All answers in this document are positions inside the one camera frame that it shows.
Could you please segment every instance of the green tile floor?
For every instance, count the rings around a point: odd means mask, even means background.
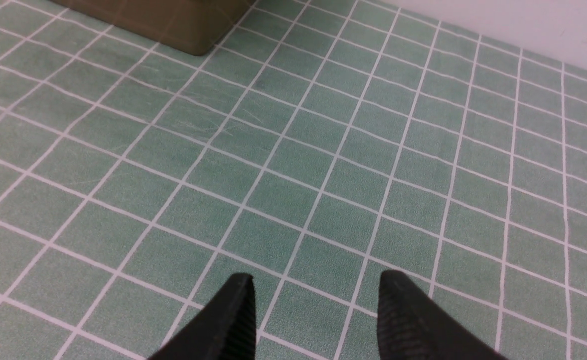
[[[587,359],[587,71],[368,0],[204,57],[0,0],[0,360],[145,358],[233,272],[259,359],[375,359],[384,269]]]

